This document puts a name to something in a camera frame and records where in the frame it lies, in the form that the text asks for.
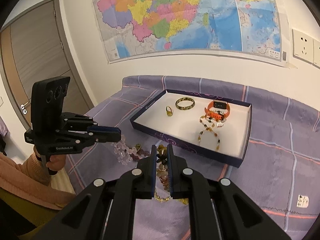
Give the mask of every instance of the plaid fabric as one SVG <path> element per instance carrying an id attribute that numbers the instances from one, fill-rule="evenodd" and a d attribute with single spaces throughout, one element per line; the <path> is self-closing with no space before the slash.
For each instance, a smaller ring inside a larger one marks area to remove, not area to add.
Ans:
<path id="1" fill-rule="evenodd" d="M 291 98 L 253 87 L 202 78 L 131 76 L 122 89 L 88 112 L 99 125 L 117 126 L 127 145 L 140 143 L 150 150 L 162 140 L 134 130 L 132 117 L 164 89 L 183 90 L 232 98 L 252 104 L 252 128 L 246 157 L 240 166 L 206 159 L 175 147 L 176 155 L 209 179 L 230 178 L 255 201 L 293 240 L 300 240 L 320 212 L 320 113 Z M 96 178 L 119 178 L 136 163 L 118 163 L 109 143 L 98 143 L 82 154 L 67 158 L 66 170 L 78 194 Z M 166 196 L 161 183 L 158 194 Z M 298 208 L 298 195 L 309 197 L 307 208 Z M 134 240 L 188 239 L 188 207 L 176 200 L 160 203 L 137 200 Z"/>

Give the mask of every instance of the silver screw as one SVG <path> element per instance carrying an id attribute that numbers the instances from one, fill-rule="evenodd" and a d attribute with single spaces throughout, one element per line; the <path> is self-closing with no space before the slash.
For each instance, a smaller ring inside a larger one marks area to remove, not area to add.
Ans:
<path id="1" fill-rule="evenodd" d="M 134 176 L 138 176 L 138 175 L 141 175 L 142 170 L 140 170 L 140 169 L 134 169 L 134 170 L 131 171 L 131 173 L 132 173 Z"/>
<path id="2" fill-rule="evenodd" d="M 220 183 L 223 185 L 223 186 L 229 186 L 230 185 L 230 180 L 227 179 L 227 178 L 223 178 L 220 180 Z"/>
<path id="3" fill-rule="evenodd" d="M 100 187 L 103 185 L 103 179 L 96 179 L 94 182 L 93 182 L 93 185 L 95 185 L 96 187 Z"/>
<path id="4" fill-rule="evenodd" d="M 191 175 L 193 173 L 193 170 L 190 168 L 185 168 L 182 172 L 184 175 Z"/>

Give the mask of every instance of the power outlet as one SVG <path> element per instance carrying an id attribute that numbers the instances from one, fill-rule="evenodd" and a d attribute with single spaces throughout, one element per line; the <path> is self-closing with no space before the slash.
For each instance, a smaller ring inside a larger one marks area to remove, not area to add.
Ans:
<path id="1" fill-rule="evenodd" d="M 320 42 L 317 40 L 313 40 L 313 51 L 313 64 L 320 67 Z"/>
<path id="2" fill-rule="evenodd" d="M 313 38 L 292 29 L 293 56 L 313 63 Z"/>

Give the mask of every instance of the wooden door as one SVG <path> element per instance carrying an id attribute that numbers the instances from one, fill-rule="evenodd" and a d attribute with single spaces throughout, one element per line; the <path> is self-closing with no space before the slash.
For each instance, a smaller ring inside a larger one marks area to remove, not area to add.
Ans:
<path id="1" fill-rule="evenodd" d="M 33 8 L 1 33 L 6 79 L 14 101 L 29 126 L 32 86 L 47 78 L 71 77 L 64 112 L 85 114 L 89 111 L 66 58 L 54 6 L 54 0 L 51 0 Z"/>

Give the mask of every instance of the door handle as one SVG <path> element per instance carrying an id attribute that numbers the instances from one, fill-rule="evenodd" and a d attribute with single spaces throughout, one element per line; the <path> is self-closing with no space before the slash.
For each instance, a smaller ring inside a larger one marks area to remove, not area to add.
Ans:
<path id="1" fill-rule="evenodd" d="M 29 103 L 29 102 L 26 102 L 24 105 L 21 105 L 21 106 L 20 106 L 20 109 L 23 110 L 24 107 L 25 107 L 28 103 Z"/>

